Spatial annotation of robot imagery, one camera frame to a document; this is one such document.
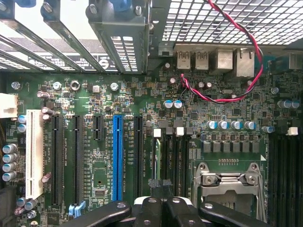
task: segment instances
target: metal mesh panel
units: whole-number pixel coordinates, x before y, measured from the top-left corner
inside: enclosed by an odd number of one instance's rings
[[[303,38],[303,1],[214,0],[259,44],[287,45]],[[204,0],[172,0],[163,41],[248,44],[246,35]]]
[[[17,64],[13,61],[7,60],[7,59],[2,58],[2,57],[0,57],[0,63],[6,64],[6,65],[11,66],[11,67],[14,67],[18,70],[29,70],[29,68],[27,68],[23,65]]]
[[[137,72],[137,61],[134,53],[133,38],[130,36],[112,36],[111,37],[119,58],[126,72]]]

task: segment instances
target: cable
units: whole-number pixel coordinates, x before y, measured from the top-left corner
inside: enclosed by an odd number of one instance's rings
[[[258,72],[257,75],[255,76],[254,80],[252,81],[251,85],[247,88],[246,92],[243,93],[243,94],[241,94],[241,95],[239,95],[239,96],[237,96],[237,97],[235,97],[235,98],[230,98],[230,99],[216,99],[216,100],[214,100],[214,99],[212,99],[212,98],[210,98],[210,97],[204,96],[204,95],[201,94],[199,91],[197,91],[196,89],[193,89],[193,88],[190,86],[188,80],[187,80],[186,78],[184,78],[184,74],[181,74],[182,84],[183,84],[184,86],[186,86],[186,87],[190,90],[190,92],[192,92],[193,94],[199,96],[199,97],[202,98],[203,100],[210,101],[210,102],[214,102],[214,103],[216,103],[216,104],[225,104],[225,103],[228,103],[228,102],[240,101],[240,100],[242,100],[248,93],[250,93],[250,92],[254,89],[257,80],[260,78],[260,76],[261,76],[261,74],[262,74],[262,72],[263,72],[263,52],[262,52],[261,49],[259,48],[259,46],[258,46],[258,44],[257,44],[257,41],[256,41],[256,39],[254,38],[254,36],[253,36],[251,33],[249,33],[249,31],[248,31],[243,25],[241,25],[241,24],[235,22],[235,21],[233,20],[233,18],[232,18],[229,14],[227,14],[226,12],[224,12],[216,3],[213,3],[211,0],[204,0],[204,1],[205,1],[205,2],[208,2],[209,5],[210,5],[213,9],[215,9],[215,10],[218,11],[218,12],[220,12],[226,20],[228,20],[229,22],[231,22],[231,23],[235,26],[235,28],[237,28],[238,30],[244,32],[244,33],[247,35],[248,39],[251,41],[251,43],[252,43],[252,44],[254,45],[254,47],[255,47],[255,52],[256,52],[258,61],[259,61],[260,64],[261,64],[261,67],[260,67],[259,72]]]

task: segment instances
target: green circuit board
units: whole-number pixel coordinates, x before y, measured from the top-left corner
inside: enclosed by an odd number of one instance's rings
[[[192,85],[200,81],[212,83],[212,88],[204,91],[212,98],[229,97],[222,94],[224,89],[231,89],[234,94],[244,90],[240,81],[226,81],[224,76],[214,76],[202,72],[185,73]],[[168,80],[175,78],[177,83],[170,86]],[[11,83],[18,81],[22,89],[16,91]],[[71,90],[71,82],[78,81],[80,89]],[[60,82],[62,88],[53,89],[54,82]],[[73,116],[83,117],[83,200],[89,212],[112,200],[113,178],[113,116],[123,116],[123,186],[122,199],[133,203],[134,201],[134,117],[143,117],[143,166],[142,166],[142,196],[150,195],[148,180],[153,178],[153,152],[155,149],[153,129],[174,128],[174,124],[181,122],[181,127],[193,129],[189,140],[189,162],[187,166],[186,195],[193,199],[192,181],[194,169],[201,162],[207,163],[212,172],[245,172],[251,163],[257,163],[264,183],[264,195],[267,188],[267,156],[268,134],[262,132],[262,126],[274,126],[275,120],[299,119],[302,116],[301,108],[281,109],[277,106],[280,100],[299,100],[303,82],[301,72],[292,72],[272,75],[266,72],[262,75],[254,91],[240,102],[217,105],[191,97],[187,90],[180,87],[178,71],[159,71],[150,76],[127,75],[81,75],[81,74],[10,74],[8,77],[8,94],[18,95],[18,114],[26,114],[28,109],[40,110],[43,106],[50,107],[55,114],[63,116],[64,123],[64,151],[63,151],[63,201],[60,205],[51,202],[51,185],[44,184],[44,193],[38,198],[35,219],[27,219],[23,214],[18,218],[18,226],[30,226],[34,220],[40,226],[57,226],[71,217],[68,215],[69,206],[73,203],[71,197],[72,172],[72,146],[73,146]],[[117,83],[119,89],[112,91],[110,85]],[[271,88],[278,87],[279,93],[273,95]],[[42,100],[37,92],[47,92],[53,97]],[[182,108],[165,109],[166,100],[181,100]],[[93,116],[103,116],[103,140],[93,139]],[[255,130],[223,130],[208,129],[209,120],[216,122],[227,121],[253,121]],[[17,184],[24,180],[26,151],[20,146],[23,137],[17,131],[17,121],[7,122],[7,143],[17,143],[18,167],[17,178],[9,184]],[[246,143],[250,150],[232,152],[222,150],[221,143]],[[44,173],[51,172],[52,159],[52,129],[51,123],[44,125]],[[182,191],[181,185],[176,186],[177,192]]]

